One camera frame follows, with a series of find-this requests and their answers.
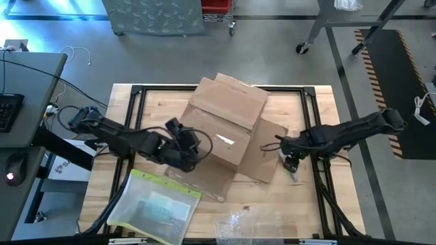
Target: white plastic bag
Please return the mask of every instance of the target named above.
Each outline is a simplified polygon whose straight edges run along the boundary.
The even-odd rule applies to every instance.
[[[334,0],[334,7],[337,10],[358,11],[362,9],[361,0]]]

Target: cardboard box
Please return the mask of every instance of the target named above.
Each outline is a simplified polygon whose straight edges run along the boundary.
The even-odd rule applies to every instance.
[[[260,119],[245,151],[243,161],[239,165],[238,173],[265,183],[271,182],[279,160],[279,151],[262,151],[260,146],[278,142],[275,135],[287,135],[287,129]]]
[[[262,182],[271,182],[280,159],[279,151],[264,152],[260,150],[260,146],[276,142],[276,134],[286,135],[287,129],[260,119],[237,172]],[[165,175],[222,202],[225,200],[236,172],[223,165],[221,159],[210,154],[189,173],[168,167]]]
[[[189,100],[181,123],[207,133],[213,141],[211,154],[236,171],[267,99],[268,92],[237,80],[203,78]],[[202,140],[199,148],[208,151],[208,140],[197,135]]]
[[[217,201],[224,201],[237,172],[270,182],[279,152],[264,152],[260,146],[277,142],[275,135],[286,135],[287,129],[260,118],[268,94],[220,73],[215,81],[203,78],[180,121],[207,133],[213,150],[192,172],[169,167],[165,175]],[[208,152],[207,137],[196,135],[201,141],[199,150]]]

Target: plastic bag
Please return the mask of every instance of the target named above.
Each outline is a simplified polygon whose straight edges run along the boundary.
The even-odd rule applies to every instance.
[[[358,11],[362,9],[361,0],[334,0],[334,7],[337,10]]]
[[[173,180],[133,169],[108,225],[119,225],[163,244],[181,244],[201,193]]]

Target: red bin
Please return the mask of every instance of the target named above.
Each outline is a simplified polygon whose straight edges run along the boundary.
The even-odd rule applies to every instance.
[[[203,13],[226,14],[232,7],[232,0],[202,0]]]

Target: patterned fabric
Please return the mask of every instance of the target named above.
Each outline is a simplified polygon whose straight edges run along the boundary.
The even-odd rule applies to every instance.
[[[203,33],[201,0],[103,0],[115,33]]]

